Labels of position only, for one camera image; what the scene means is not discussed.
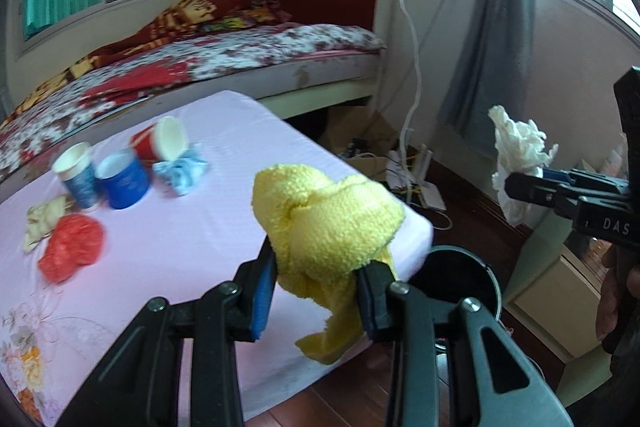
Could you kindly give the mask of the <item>person's right hand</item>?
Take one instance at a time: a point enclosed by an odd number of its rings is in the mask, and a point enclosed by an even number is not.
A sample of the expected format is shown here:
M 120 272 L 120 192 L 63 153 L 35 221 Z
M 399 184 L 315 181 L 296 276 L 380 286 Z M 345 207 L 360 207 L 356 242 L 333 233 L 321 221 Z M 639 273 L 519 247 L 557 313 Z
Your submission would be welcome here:
M 597 340 L 602 341 L 611 334 L 618 322 L 618 304 L 620 303 L 620 259 L 618 248 L 611 246 L 602 258 L 606 274 L 600 290 L 600 301 L 596 317 Z

